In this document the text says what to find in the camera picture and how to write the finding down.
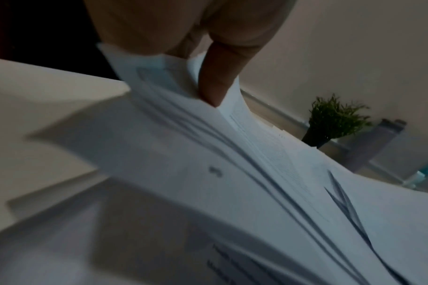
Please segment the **black pot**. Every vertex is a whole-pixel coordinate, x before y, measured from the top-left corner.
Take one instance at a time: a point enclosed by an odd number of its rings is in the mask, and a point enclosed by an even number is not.
[[[316,148],[319,148],[330,141],[330,138],[327,137],[322,131],[310,127],[302,141],[309,146],[315,146]]]

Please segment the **hand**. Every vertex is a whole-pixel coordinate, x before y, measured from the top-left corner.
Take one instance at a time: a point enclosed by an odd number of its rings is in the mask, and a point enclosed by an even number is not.
[[[84,1],[101,40],[133,53],[187,58],[209,33],[213,43],[200,69],[199,93],[217,107],[296,0]]]

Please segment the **green foliage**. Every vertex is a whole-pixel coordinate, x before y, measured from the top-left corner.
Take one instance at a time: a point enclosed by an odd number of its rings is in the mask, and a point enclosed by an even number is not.
[[[339,102],[339,97],[334,94],[329,99],[316,97],[310,110],[309,124],[330,139],[355,134],[364,126],[372,125],[369,122],[369,116],[356,114],[361,109],[370,108],[353,102],[343,105]]]

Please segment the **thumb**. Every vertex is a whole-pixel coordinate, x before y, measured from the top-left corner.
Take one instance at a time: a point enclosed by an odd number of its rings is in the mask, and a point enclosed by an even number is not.
[[[231,46],[213,42],[201,65],[199,93],[204,101],[218,107],[234,79],[260,47]]]

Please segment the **gray container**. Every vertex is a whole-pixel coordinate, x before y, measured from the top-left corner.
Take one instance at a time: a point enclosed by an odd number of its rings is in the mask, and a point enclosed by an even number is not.
[[[402,120],[393,122],[382,119],[369,133],[363,134],[352,144],[341,164],[351,172],[358,171],[398,136],[405,126],[406,122]]]

